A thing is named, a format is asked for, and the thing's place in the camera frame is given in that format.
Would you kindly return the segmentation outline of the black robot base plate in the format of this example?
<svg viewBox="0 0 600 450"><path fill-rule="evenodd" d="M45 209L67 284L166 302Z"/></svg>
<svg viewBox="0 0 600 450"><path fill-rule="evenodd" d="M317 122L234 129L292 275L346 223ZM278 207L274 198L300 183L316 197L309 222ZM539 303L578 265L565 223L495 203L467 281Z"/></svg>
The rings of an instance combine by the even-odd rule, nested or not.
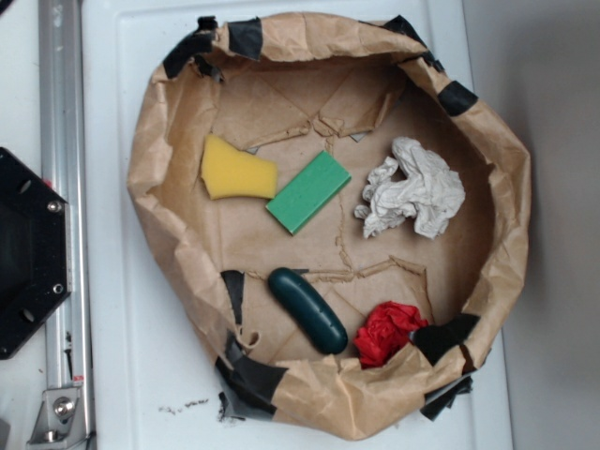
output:
<svg viewBox="0 0 600 450"><path fill-rule="evenodd" d="M69 295L68 204L1 149L1 358L12 358Z"/></svg>

